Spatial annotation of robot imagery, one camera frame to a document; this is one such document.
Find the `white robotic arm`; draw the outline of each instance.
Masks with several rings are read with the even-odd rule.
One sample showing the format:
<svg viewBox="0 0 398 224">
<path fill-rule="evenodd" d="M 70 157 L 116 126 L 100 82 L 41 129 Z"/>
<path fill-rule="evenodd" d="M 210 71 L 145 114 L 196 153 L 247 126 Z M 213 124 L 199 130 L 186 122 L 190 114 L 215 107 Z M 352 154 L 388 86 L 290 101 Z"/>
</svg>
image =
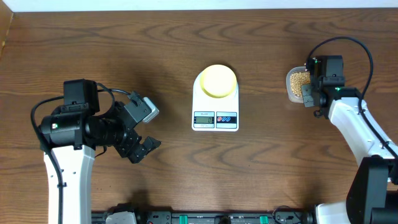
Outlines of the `white robotic arm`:
<svg viewBox="0 0 398 224">
<path fill-rule="evenodd" d="M 107 89 L 91 80 L 72 80 L 63 84 L 64 96 L 44 100 L 30 114 L 32 125 L 44 151 L 49 179 L 49 223 L 91 224 L 91 171 L 95 147 L 114 146 L 121 157 L 140 162 L 158 148 L 160 141 L 146 137 L 141 143 L 134 128 L 148 123 L 159 113 L 150 101 L 138 93 Z M 113 103 L 107 112 L 100 111 L 98 92 L 107 91 Z M 112 92 L 127 95 L 129 103 L 115 101 Z M 64 98 L 50 116 L 37 127 L 34 114 L 48 101 Z"/>
<path fill-rule="evenodd" d="M 94 163 L 94 149 L 83 146 L 74 150 L 73 146 L 52 149 L 62 171 L 63 224 L 91 224 L 91 171 Z M 44 155 L 49 178 L 49 223 L 58 222 L 58 180 L 49 156 Z"/>
<path fill-rule="evenodd" d="M 346 139 L 358 165 L 361 164 L 364 157 L 374 155 L 381 156 L 384 159 L 393 159 L 394 157 L 391 153 L 383 147 L 378 138 L 369 129 L 363 117 L 359 114 L 358 100 L 355 97 L 334 100 L 329 112 L 331 123 L 340 130 Z M 372 126 L 384 139 L 388 139 L 390 148 L 398 154 L 398 147 L 391 142 L 373 119 L 364 100 L 362 101 L 362 107 L 366 110 L 365 115 Z M 318 224 L 351 223 L 347 216 L 346 201 L 318 205 L 316 207 L 316 217 Z"/>
</svg>

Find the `yellow bowl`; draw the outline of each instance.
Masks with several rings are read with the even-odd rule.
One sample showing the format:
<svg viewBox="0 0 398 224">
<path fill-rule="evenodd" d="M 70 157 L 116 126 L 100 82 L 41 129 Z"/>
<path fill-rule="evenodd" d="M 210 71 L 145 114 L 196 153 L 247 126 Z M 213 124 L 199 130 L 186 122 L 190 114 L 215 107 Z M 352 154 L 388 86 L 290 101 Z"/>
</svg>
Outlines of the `yellow bowl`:
<svg viewBox="0 0 398 224">
<path fill-rule="evenodd" d="M 210 97 L 224 98 L 236 89 L 235 73 L 224 65 L 212 65 L 200 76 L 200 87 Z"/>
</svg>

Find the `wood grain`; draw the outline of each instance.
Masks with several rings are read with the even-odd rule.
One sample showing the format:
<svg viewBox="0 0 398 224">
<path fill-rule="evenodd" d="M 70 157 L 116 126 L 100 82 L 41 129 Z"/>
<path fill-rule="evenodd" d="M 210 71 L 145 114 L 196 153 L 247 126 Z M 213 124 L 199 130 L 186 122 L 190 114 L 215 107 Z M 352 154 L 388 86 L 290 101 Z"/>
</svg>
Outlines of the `wood grain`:
<svg viewBox="0 0 398 224">
<path fill-rule="evenodd" d="M 366 100 L 397 140 L 397 27 L 398 9 L 16 14 L 0 62 L 0 223 L 46 223 L 46 171 L 29 112 L 77 78 L 136 90 L 160 109 L 153 122 L 137 127 L 162 141 L 140 164 L 113 149 L 96 159 L 93 210 L 132 202 L 253 211 L 344 200 L 354 156 L 329 121 L 288 100 L 285 76 L 319 42 L 359 38 L 375 63 Z M 341 41 L 317 54 L 342 54 L 347 85 L 363 88 L 369 65 L 360 47 Z M 236 133 L 190 127 L 193 81 L 214 63 L 230 65 L 238 76 Z M 109 98 L 100 97 L 105 110 Z M 40 108 L 37 120 L 60 103 Z"/>
<path fill-rule="evenodd" d="M 1 52 L 6 44 L 6 37 L 8 30 L 10 28 L 10 23 L 12 19 L 12 12 L 11 10 L 6 6 L 6 4 L 0 0 L 0 58 L 1 58 Z"/>
</svg>

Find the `white scale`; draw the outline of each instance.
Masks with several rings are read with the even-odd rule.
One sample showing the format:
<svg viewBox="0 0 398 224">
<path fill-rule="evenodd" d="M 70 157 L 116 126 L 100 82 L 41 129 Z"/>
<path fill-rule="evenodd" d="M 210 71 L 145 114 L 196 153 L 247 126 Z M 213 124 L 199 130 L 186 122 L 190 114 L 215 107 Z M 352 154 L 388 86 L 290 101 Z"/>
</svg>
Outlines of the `white scale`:
<svg viewBox="0 0 398 224">
<path fill-rule="evenodd" d="M 231 86 L 228 95 L 215 98 L 206 94 L 206 90 L 201 85 L 204 73 L 206 73 L 206 79 L 215 82 L 217 87 Z M 230 68 L 224 65 L 212 65 L 195 79 L 193 83 L 192 129 L 195 131 L 237 131 L 239 129 L 239 87 L 235 74 Z"/>
</svg>

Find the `digital kitchen scale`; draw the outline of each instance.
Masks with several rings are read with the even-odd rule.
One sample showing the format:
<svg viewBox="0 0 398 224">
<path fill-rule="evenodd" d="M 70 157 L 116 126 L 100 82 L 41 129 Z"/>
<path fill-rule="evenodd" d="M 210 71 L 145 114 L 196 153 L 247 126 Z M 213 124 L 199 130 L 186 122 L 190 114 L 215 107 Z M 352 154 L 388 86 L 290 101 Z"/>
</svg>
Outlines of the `digital kitchen scale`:
<svg viewBox="0 0 398 224">
<path fill-rule="evenodd" d="M 230 68 L 212 65 L 197 76 L 193 83 L 192 129 L 239 129 L 239 87 Z"/>
</svg>

